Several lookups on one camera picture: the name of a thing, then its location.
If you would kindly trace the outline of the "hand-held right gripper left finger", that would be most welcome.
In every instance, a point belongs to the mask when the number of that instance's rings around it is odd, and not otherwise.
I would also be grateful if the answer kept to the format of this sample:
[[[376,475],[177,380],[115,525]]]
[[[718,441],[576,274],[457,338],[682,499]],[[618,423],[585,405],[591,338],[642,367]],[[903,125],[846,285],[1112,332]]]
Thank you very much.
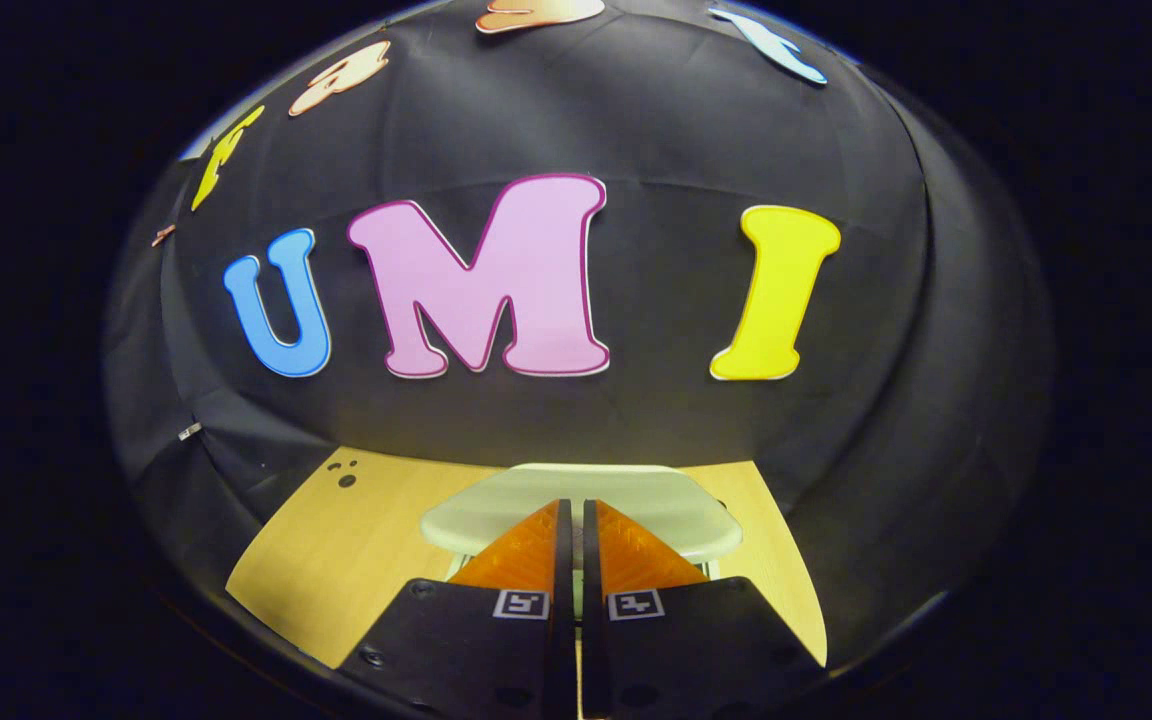
[[[532,511],[448,582],[407,582],[340,670],[422,719],[576,717],[570,501]]]

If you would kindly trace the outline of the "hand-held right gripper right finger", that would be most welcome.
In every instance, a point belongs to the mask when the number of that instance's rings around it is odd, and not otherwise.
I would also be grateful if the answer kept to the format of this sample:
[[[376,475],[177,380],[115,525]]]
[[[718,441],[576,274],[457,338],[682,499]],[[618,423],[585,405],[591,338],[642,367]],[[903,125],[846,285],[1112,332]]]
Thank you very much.
[[[586,717],[768,719],[826,682],[751,579],[705,578],[600,500],[582,518]]]

